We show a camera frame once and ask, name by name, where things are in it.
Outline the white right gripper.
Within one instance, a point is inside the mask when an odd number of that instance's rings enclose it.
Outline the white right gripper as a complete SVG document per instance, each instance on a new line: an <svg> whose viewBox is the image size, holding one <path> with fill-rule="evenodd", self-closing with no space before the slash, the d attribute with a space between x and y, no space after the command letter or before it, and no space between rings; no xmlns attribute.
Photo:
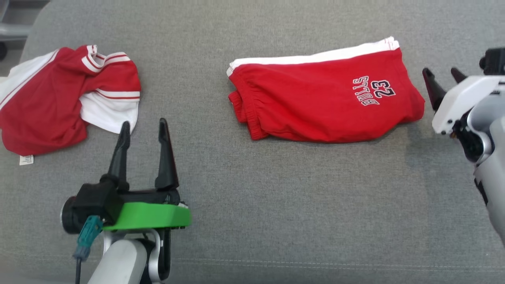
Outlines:
<svg viewBox="0 0 505 284"><path fill-rule="evenodd" d="M499 84L505 83L505 76L467 76L458 68L451 68L451 75L456 86L446 92L436 81L429 68L422 70L426 90L431 106L435 111L432 127L437 134L451 133L456 120L476 106L492 92L499 90Z"/></svg>

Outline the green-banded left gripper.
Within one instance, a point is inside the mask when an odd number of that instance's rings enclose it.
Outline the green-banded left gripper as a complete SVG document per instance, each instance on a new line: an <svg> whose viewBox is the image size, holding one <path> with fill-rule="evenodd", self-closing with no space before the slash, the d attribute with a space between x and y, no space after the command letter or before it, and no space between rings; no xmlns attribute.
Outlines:
<svg viewBox="0 0 505 284"><path fill-rule="evenodd" d="M130 123L124 121L112 154L107 178L112 180L124 205L114 225L105 225L105 231L185 228L191 225L192 214L181 201L177 188L179 179L172 149L168 123L159 119L158 140L161 145L159 172L151 191L129 191L126 179L127 152L130 147Z"/></svg>

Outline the red white Bulls jersey shirt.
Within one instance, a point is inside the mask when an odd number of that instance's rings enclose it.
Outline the red white Bulls jersey shirt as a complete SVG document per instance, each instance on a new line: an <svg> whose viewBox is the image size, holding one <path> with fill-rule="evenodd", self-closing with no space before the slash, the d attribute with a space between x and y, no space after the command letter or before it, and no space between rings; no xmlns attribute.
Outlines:
<svg viewBox="0 0 505 284"><path fill-rule="evenodd" d="M124 53L61 47L11 68L0 81L0 137L21 157L72 147L87 126L119 134L137 124L141 83Z"/></svg>

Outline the red Bulls 23 shorts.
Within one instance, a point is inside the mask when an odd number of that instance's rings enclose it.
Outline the red Bulls 23 shorts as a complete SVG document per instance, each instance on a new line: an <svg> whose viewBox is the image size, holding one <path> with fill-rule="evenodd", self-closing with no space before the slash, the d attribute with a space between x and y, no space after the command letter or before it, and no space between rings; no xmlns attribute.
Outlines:
<svg viewBox="0 0 505 284"><path fill-rule="evenodd" d="M393 37L310 55L235 59L226 74L235 116L252 140L375 140L425 111Z"/></svg>

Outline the grey fabric sofa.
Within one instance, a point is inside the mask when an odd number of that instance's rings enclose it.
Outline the grey fabric sofa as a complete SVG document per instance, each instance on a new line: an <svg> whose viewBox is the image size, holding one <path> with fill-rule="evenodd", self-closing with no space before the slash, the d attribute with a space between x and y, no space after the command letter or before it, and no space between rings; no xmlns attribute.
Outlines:
<svg viewBox="0 0 505 284"><path fill-rule="evenodd" d="M505 284L505 248L457 141L421 121L379 140L252 141L235 118L236 58L314 54L393 36L412 83L479 75L505 46L505 0L50 0L0 76L59 47L123 51L142 85L132 189L154 186L159 118L193 222L172 233L169 284Z"/></svg>

